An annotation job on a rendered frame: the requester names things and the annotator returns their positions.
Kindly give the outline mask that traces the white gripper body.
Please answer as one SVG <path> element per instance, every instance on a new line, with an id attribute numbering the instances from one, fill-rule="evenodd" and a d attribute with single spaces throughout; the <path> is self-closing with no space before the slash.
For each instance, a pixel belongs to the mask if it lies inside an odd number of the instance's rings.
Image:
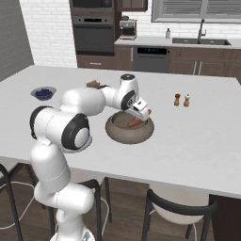
<path id="1" fill-rule="evenodd" d="M 134 116 L 139 120 L 146 121 L 149 118 L 150 112 L 148 104 L 144 100 L 138 100 L 133 104 Z"/>

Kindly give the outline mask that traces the brown grey bowl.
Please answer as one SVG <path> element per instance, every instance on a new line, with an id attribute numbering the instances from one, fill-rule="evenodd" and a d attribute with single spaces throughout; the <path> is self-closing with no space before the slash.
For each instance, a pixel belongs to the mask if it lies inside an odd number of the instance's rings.
<path id="1" fill-rule="evenodd" d="M 134 116 L 124 111 L 113 114 L 105 124 L 106 133 L 113 140 L 122 144 L 138 144 L 150 138 L 154 131 L 151 118 L 137 126 L 129 127 L 128 123 L 135 119 Z"/>

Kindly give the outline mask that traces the blue bowl of blueberries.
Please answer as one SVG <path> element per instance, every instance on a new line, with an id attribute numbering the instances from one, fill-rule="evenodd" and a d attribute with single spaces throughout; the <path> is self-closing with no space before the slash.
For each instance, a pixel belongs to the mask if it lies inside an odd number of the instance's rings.
<path id="1" fill-rule="evenodd" d="M 33 89 L 30 95 L 40 101 L 47 101 L 50 100 L 55 93 L 56 89 L 54 87 L 40 87 Z"/>

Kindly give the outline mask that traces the grey dishwasher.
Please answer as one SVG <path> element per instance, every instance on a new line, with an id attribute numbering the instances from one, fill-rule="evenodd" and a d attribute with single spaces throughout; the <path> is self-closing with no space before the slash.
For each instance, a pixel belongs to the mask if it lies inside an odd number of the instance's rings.
<path id="1" fill-rule="evenodd" d="M 134 48 L 135 72 L 169 72 L 169 47 L 136 46 Z"/>

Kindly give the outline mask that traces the brown lumpy object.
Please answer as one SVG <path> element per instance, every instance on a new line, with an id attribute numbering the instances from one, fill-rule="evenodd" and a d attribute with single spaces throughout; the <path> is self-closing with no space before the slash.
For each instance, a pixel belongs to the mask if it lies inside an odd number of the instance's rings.
<path id="1" fill-rule="evenodd" d="M 105 85 L 102 85 L 100 82 L 93 80 L 93 81 L 87 82 L 87 87 L 101 89 L 101 88 L 105 88 Z"/>

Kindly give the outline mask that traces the dark brown cupboards under coffee machine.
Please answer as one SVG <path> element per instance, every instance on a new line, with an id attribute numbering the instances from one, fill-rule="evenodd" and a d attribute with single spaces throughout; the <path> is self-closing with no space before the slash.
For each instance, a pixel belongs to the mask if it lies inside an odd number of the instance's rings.
<path id="1" fill-rule="evenodd" d="M 113 56 L 78 55 L 76 59 L 78 68 L 132 71 L 134 69 L 134 47 L 116 45 Z"/>

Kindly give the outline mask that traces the dark brown base cupboards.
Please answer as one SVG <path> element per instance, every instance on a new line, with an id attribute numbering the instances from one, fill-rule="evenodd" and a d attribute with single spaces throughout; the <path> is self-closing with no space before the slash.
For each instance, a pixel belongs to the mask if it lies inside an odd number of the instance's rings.
<path id="1" fill-rule="evenodd" d="M 234 77 L 241 85 L 241 49 L 172 47 L 169 72 Z"/>

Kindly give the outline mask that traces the silver coffee machine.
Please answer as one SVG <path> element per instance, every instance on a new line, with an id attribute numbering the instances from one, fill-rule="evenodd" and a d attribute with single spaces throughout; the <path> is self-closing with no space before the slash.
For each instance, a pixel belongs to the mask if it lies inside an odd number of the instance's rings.
<path id="1" fill-rule="evenodd" d="M 137 37 L 137 21 L 128 16 L 122 16 L 120 20 L 120 39 L 134 40 Z"/>

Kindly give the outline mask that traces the dark sink basin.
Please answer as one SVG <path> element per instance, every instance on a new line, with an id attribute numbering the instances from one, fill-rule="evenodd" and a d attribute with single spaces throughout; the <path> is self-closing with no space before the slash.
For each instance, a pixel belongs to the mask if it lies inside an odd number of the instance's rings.
<path id="1" fill-rule="evenodd" d="M 202 45 L 231 45 L 228 40 L 215 39 L 189 39 L 189 38 L 173 38 L 172 43 L 181 44 L 202 44 Z"/>

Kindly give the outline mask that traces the dark tap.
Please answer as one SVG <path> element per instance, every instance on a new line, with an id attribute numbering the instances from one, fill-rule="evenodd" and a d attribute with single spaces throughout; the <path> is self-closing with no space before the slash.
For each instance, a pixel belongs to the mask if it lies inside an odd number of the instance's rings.
<path id="1" fill-rule="evenodd" d="M 198 38 L 197 38 L 198 44 L 201 43 L 201 38 L 206 36 L 206 30 L 204 32 L 202 31 L 202 27 L 203 27 L 204 23 L 205 23 L 205 20 L 201 19 L 201 25 L 200 25 L 200 29 L 199 29 L 199 32 L 198 32 Z"/>

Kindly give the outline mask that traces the window with grey blinds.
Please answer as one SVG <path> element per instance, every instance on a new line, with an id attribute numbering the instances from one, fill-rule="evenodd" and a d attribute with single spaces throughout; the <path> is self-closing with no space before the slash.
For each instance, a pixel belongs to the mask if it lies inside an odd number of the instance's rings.
<path id="1" fill-rule="evenodd" d="M 153 0 L 154 23 L 241 24 L 241 0 Z"/>

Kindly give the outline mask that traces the black microwave oven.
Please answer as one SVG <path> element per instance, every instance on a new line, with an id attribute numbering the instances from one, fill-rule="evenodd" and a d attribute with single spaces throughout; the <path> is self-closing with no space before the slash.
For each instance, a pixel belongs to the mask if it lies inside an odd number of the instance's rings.
<path id="1" fill-rule="evenodd" d="M 114 0 L 70 0 L 72 11 L 81 12 L 111 12 Z"/>

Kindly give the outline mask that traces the dark brown island base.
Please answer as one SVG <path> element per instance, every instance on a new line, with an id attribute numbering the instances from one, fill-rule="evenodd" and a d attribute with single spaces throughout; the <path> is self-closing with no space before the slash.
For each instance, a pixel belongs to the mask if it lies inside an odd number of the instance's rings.
<path id="1" fill-rule="evenodd" d="M 212 215 L 215 241 L 241 241 L 241 200 L 210 195 L 210 201 L 217 201 Z"/>

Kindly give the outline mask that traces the black wall oven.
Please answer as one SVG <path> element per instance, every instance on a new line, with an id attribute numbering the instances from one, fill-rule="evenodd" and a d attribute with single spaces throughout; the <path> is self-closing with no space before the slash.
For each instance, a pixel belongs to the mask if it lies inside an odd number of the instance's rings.
<path id="1" fill-rule="evenodd" d="M 72 28 L 78 55 L 114 55 L 114 21 L 111 16 L 72 16 Z"/>

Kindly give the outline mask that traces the dark brown wall cupboard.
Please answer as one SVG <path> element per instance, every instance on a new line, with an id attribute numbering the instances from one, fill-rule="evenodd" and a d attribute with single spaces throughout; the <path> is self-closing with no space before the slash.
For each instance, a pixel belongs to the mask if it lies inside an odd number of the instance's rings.
<path id="1" fill-rule="evenodd" d="M 117 0 L 119 11 L 146 11 L 148 0 Z"/>

